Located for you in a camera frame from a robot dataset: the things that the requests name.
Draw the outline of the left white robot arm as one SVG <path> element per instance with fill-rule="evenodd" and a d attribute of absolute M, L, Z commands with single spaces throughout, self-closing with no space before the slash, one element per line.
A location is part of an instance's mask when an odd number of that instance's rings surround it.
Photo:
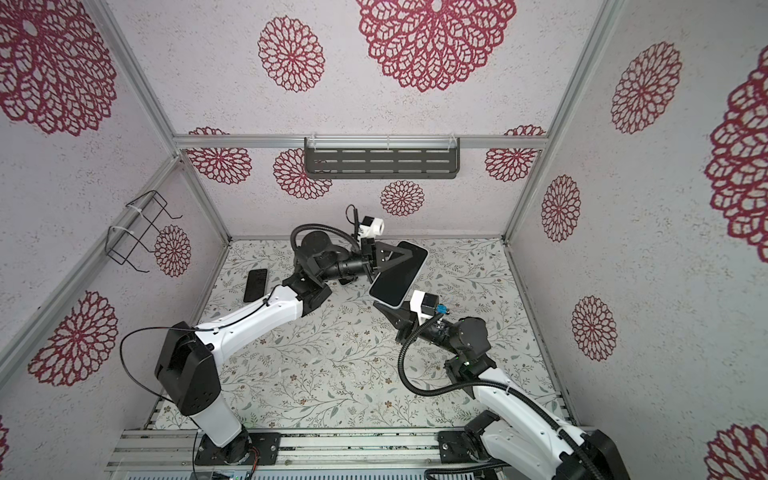
<path fill-rule="evenodd" d="M 290 235 L 293 273 L 264 297 L 217 320 L 169 328 L 154 374 L 179 412 L 190 418 L 215 448 L 231 451 L 239 462 L 251 440 L 224 398 L 220 368 L 268 332 L 318 309 L 332 294 L 330 283 L 371 281 L 371 295 L 387 306 L 401 302 L 428 252 L 402 241 L 393 246 L 374 237 L 350 235 L 317 223 Z"/>

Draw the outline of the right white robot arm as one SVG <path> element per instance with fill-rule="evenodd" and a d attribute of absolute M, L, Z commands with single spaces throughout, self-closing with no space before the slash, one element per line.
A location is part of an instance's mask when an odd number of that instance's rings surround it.
<path fill-rule="evenodd" d="M 397 331 L 397 372 L 407 390 L 421 397 L 463 391 L 484 406 L 461 437 L 479 468 L 510 467 L 529 479 L 628 478 L 619 449 L 607 434 L 586 431 L 546 411 L 498 367 L 488 354 L 484 319 L 468 316 L 450 322 L 439 306 L 374 306 Z M 408 378 L 408 350 L 419 339 L 450 353 L 444 364 L 448 385 L 427 390 Z"/>

